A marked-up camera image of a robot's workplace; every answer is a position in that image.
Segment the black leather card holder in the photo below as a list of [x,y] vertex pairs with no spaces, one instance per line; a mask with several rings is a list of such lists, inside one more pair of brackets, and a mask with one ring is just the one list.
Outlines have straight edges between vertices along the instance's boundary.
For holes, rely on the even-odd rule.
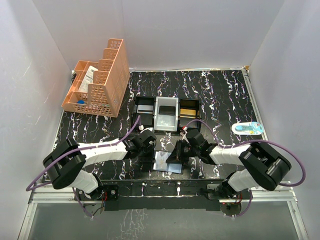
[[166,173],[182,174],[183,165],[181,163],[167,163],[167,171],[162,171]]

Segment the white silver card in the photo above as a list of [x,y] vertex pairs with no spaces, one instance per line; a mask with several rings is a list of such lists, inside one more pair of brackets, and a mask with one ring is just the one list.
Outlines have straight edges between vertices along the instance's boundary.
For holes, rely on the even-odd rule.
[[169,152],[157,151],[155,153],[155,163],[153,165],[153,170],[166,172],[167,171],[166,160],[169,155],[170,155]]

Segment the dark card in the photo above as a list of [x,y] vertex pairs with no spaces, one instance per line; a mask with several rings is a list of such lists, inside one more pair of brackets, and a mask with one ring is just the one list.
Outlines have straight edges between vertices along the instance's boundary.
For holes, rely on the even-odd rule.
[[158,114],[159,115],[166,115],[166,116],[175,116],[176,115],[176,107],[161,105],[158,109]]

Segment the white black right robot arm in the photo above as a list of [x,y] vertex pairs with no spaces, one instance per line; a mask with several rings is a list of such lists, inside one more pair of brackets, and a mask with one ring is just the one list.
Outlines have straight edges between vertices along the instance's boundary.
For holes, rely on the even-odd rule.
[[291,163],[277,150],[265,142],[253,142],[237,147],[221,147],[209,143],[196,129],[188,131],[178,140],[168,164],[186,164],[197,157],[209,165],[238,165],[244,170],[227,176],[215,189],[201,189],[203,195],[213,194],[221,198],[232,198],[243,190],[262,187],[273,191],[291,170]]

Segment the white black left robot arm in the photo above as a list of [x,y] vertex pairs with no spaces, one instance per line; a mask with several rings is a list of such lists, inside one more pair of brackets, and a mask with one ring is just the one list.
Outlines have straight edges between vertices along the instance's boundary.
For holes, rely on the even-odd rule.
[[152,159],[156,142],[156,135],[149,129],[101,143],[77,143],[68,138],[57,145],[42,163],[47,168],[67,153],[47,170],[53,188],[60,190],[72,187],[84,192],[91,200],[99,200],[103,195],[103,184],[97,174],[86,172],[84,168],[97,163],[137,157]]

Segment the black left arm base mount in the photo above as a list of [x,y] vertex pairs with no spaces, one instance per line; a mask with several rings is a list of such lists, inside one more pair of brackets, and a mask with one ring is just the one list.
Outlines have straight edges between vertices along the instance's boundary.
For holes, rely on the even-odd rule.
[[119,186],[116,184],[104,184],[102,201],[117,201],[119,199]]

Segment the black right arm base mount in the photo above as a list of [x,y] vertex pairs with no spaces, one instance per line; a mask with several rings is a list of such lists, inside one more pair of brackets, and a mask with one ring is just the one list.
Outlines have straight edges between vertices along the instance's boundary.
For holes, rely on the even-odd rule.
[[214,188],[208,188],[208,185],[206,188],[201,187],[196,194],[207,200],[231,200],[232,204],[240,204],[246,195],[248,200],[252,201],[253,199],[251,191],[248,190],[248,193],[245,193],[244,190],[236,191],[227,183],[215,184]]

